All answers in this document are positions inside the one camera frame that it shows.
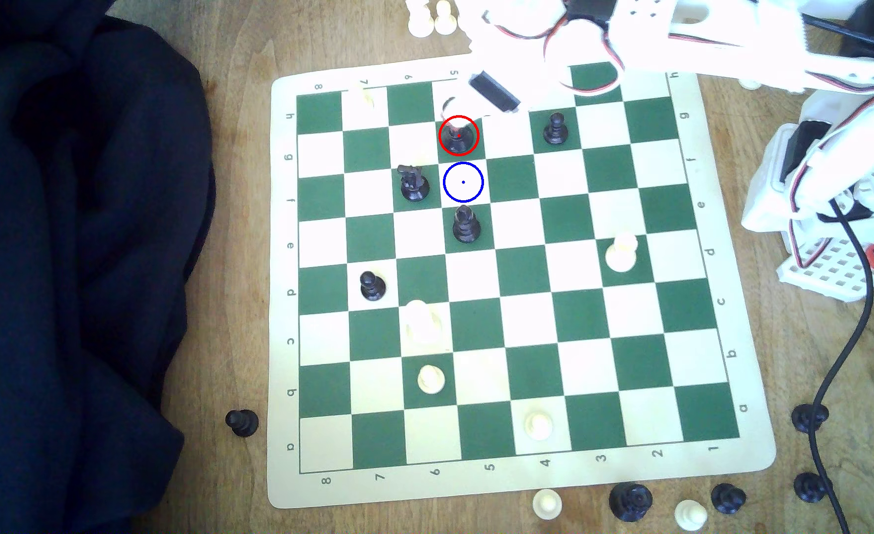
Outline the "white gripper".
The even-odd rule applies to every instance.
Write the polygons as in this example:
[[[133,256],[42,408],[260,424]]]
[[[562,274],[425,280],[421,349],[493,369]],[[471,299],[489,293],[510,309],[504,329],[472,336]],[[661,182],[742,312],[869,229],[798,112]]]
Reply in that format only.
[[[617,89],[614,1],[460,1],[470,54],[442,120],[572,104]]]

